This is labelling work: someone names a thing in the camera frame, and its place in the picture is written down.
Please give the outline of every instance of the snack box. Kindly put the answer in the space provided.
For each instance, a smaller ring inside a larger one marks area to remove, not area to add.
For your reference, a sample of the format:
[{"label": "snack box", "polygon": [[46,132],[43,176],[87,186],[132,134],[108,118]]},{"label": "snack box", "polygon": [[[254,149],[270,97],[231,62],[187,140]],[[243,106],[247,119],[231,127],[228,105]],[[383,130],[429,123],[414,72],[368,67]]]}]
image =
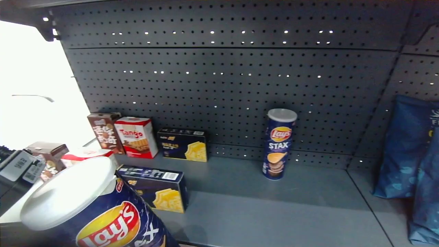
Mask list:
[{"label": "snack box", "polygon": [[127,156],[152,159],[157,154],[151,119],[127,116],[117,120],[115,127]]},{"label": "snack box", "polygon": [[115,169],[119,167],[119,163],[117,162],[116,155],[114,155],[113,151],[108,149],[91,149],[87,147],[68,152],[61,158],[61,162],[63,162],[65,167],[71,167],[72,165],[80,161],[99,156],[110,158],[113,165],[115,166]]},{"label": "snack box", "polygon": [[40,177],[43,181],[49,180],[58,172],[65,169],[61,157],[68,152],[65,144],[51,142],[35,142],[26,149],[32,152],[39,161],[46,164]]},{"label": "snack box", "polygon": [[150,207],[178,213],[186,210],[188,193],[183,172],[124,165],[119,173]]},{"label": "snack box", "polygon": [[120,117],[120,113],[92,113],[87,118],[101,148],[113,150],[114,153],[125,154],[120,138],[114,128],[114,122]]},{"label": "snack box", "polygon": [[162,128],[157,133],[163,157],[207,161],[206,132],[179,128]]}]

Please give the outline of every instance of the store shelf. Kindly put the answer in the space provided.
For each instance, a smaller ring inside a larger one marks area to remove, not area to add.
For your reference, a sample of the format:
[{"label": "store shelf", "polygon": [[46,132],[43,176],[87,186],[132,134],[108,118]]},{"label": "store shelf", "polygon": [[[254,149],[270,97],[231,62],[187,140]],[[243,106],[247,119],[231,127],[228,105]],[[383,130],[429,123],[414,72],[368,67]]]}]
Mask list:
[{"label": "store shelf", "polygon": [[261,163],[211,157],[208,163],[120,156],[129,165],[185,172],[185,214],[156,211],[179,240],[218,247],[391,247],[345,170],[290,164],[270,181]]},{"label": "store shelf", "polygon": [[382,199],[371,194],[373,175],[370,171],[349,171],[365,200],[395,247],[412,247],[407,233],[407,216],[411,215],[412,201]]}]

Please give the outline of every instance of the brown snack box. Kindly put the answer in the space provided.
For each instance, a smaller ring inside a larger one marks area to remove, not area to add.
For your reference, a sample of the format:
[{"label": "brown snack box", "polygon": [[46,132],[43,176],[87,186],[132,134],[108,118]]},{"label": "brown snack box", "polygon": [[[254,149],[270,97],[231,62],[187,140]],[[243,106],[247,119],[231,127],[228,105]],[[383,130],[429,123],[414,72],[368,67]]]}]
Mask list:
[{"label": "brown snack box", "polygon": [[40,177],[43,181],[49,180],[53,175],[65,169],[61,162],[61,157],[68,152],[65,144],[50,142],[35,142],[26,149],[32,152],[32,155],[46,164]]},{"label": "brown snack box", "polygon": [[114,127],[114,122],[120,117],[120,113],[92,113],[87,118],[102,149],[110,149],[113,153],[125,154]]}]

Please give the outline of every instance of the potato chip can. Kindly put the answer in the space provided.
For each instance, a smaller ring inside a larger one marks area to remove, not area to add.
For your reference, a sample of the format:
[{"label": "potato chip can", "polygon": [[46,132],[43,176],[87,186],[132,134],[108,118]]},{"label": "potato chip can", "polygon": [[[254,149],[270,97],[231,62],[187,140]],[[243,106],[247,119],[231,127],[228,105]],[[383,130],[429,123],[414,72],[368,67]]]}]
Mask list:
[{"label": "potato chip can", "polygon": [[58,173],[26,200],[20,219],[31,230],[50,230],[53,246],[179,246],[107,157]]},{"label": "potato chip can", "polygon": [[276,108],[269,110],[267,115],[262,173],[268,179],[279,180],[284,176],[297,114],[288,109]]}]

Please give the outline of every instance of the small white box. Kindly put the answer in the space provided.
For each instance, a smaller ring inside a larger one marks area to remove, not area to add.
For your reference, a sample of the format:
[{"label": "small white box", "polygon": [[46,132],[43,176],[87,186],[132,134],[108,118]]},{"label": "small white box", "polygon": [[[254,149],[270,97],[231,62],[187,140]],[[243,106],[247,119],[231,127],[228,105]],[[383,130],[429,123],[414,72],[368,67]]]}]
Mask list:
[{"label": "small white box", "polygon": [[151,119],[126,116],[114,126],[127,156],[152,159],[157,154]]},{"label": "small white box", "polygon": [[119,163],[116,160],[116,156],[114,155],[112,150],[109,149],[91,149],[91,148],[80,148],[73,151],[70,151],[61,157],[61,162],[66,167],[71,167],[72,165],[87,160],[93,157],[104,156],[111,159],[115,169],[119,168]]}]

